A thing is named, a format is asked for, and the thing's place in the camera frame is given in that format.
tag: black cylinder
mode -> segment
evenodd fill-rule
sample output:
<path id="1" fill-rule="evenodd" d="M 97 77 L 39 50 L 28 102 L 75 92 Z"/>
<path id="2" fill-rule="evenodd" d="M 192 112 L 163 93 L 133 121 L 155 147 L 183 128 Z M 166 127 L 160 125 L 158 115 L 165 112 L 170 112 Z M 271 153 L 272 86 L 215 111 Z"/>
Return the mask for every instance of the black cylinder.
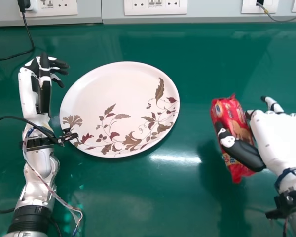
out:
<path id="1" fill-rule="evenodd" d="M 15 231 L 38 231 L 47 234 L 51 211 L 44 206 L 22 206 L 14 211 L 8 233 Z"/>

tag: red wrapper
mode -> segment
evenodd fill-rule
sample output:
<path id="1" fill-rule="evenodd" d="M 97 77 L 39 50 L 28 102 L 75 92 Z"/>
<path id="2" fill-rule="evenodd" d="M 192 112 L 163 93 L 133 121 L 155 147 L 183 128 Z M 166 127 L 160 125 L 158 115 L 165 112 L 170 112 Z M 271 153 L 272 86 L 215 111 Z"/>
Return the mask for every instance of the red wrapper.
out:
<path id="1" fill-rule="evenodd" d="M 253 139 L 247 126 L 245 115 L 235 95 L 229 98 L 213 99 L 211 106 L 211 116 L 213 124 L 222 122 L 224 127 L 236 138 L 246 141 L 253 145 Z M 231 178 L 234 183 L 241 181 L 241 176 L 250 176 L 253 171 L 236 161 L 228 155 L 221 147 L 222 155 L 226 166 L 228 167 Z"/>

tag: plate rim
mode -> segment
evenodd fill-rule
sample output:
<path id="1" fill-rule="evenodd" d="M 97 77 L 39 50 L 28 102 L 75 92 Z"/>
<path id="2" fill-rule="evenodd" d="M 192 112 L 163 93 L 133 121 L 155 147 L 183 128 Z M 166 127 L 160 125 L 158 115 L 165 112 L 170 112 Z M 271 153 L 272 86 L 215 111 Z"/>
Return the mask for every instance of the plate rim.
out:
<path id="1" fill-rule="evenodd" d="M 103 68 L 106 68 L 106 67 L 110 67 L 112 65 L 117 65 L 117 64 L 126 64 L 126 65 L 132 65 L 132 64 L 137 64 L 137 65 L 142 65 L 142 66 L 145 66 L 147 68 L 151 68 L 152 70 L 155 70 L 155 71 L 159 71 L 163 76 L 161 76 L 164 80 L 166 80 L 168 83 L 171 84 L 171 86 L 175 89 L 174 90 L 174 94 L 177 98 L 177 101 L 178 101 L 178 109 L 177 109 L 177 116 L 174 117 L 174 119 L 172 120 L 173 122 L 173 126 L 164 131 L 163 134 L 160 136 L 161 138 L 154 141 L 154 142 L 151 142 L 147 145 L 146 148 L 143 148 L 142 150 L 141 149 L 137 149 L 135 151 L 132 151 L 131 154 L 129 154 L 130 152 L 128 153 L 125 153 L 125 154 L 120 154 L 120 156 L 118 157 L 112 157 L 110 155 L 104 155 L 102 154 L 101 152 L 98 152 L 96 155 L 94 154 L 95 152 L 92 151 L 92 150 L 86 150 L 86 149 L 81 149 L 79 147 L 76 147 L 77 149 L 79 149 L 80 151 L 84 152 L 84 153 L 87 153 L 91 156 L 94 156 L 94 157 L 101 157 L 101 158 L 114 158 L 114 159 L 118 159 L 118 158 L 126 158 L 126 157 L 130 157 L 130 156 L 133 156 L 133 155 L 136 155 L 136 154 L 139 154 L 139 153 L 142 153 L 142 152 L 145 152 L 147 150 L 149 150 L 150 148 L 154 147 L 156 144 L 158 144 L 159 142 L 161 142 L 167 135 L 168 133 L 173 129 L 175 123 L 177 122 L 177 119 L 178 119 L 178 116 L 179 116 L 179 113 L 180 113 L 180 104 L 181 104 L 181 101 L 180 101 L 180 95 L 179 95 L 179 91 L 176 87 L 176 85 L 174 84 L 174 82 L 172 81 L 172 79 L 167 75 L 165 74 L 162 70 L 160 70 L 159 68 L 157 67 L 154 67 L 152 65 L 149 65 L 149 64 L 146 64 L 146 63 L 141 63 L 141 62 L 135 62 L 135 61 L 121 61 L 121 62 L 113 62 L 113 63 L 108 63 L 108 64 L 104 64 L 104 65 L 101 65 L 99 67 L 96 67 L 90 71 L 88 71 L 87 73 L 85 73 L 84 75 L 82 75 L 78 80 L 76 80 L 72 86 L 68 89 L 68 91 L 66 92 L 63 100 L 62 100 L 62 103 L 60 105 L 60 110 L 59 110 L 59 121 L 60 121 L 60 127 L 61 129 L 64 129 L 63 128 L 63 124 L 62 124 L 62 117 L 61 116 L 61 111 L 62 111 L 62 107 L 65 106 L 65 100 L 67 97 L 69 97 L 69 94 L 72 93 L 72 91 L 74 91 L 74 88 L 76 87 L 77 84 L 81 83 L 81 81 L 83 80 L 83 78 L 87 78 L 89 76 L 89 74 L 93 73 L 94 71 L 98 71 L 100 69 L 103 69 Z"/>

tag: screw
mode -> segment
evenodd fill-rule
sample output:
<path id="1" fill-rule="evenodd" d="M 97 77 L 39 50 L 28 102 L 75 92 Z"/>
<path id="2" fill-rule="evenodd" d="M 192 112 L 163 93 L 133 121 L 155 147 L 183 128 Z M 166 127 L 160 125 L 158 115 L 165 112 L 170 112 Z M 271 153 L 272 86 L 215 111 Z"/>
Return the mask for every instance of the screw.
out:
<path id="1" fill-rule="evenodd" d="M 293 201 L 293 198 L 291 196 L 286 197 L 287 201 Z"/>

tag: plug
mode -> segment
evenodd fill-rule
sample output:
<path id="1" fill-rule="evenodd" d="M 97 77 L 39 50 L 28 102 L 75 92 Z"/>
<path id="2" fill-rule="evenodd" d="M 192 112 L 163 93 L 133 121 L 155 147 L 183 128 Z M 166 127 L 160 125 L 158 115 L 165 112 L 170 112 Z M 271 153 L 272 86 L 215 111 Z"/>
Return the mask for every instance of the plug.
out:
<path id="1" fill-rule="evenodd" d="M 37 12 L 38 3 L 37 0 L 18 0 L 18 5 L 20 12 L 25 13 L 25 11 Z"/>
<path id="2" fill-rule="evenodd" d="M 258 3 L 260 3 L 261 5 L 264 5 L 264 0 L 257 0 Z"/>

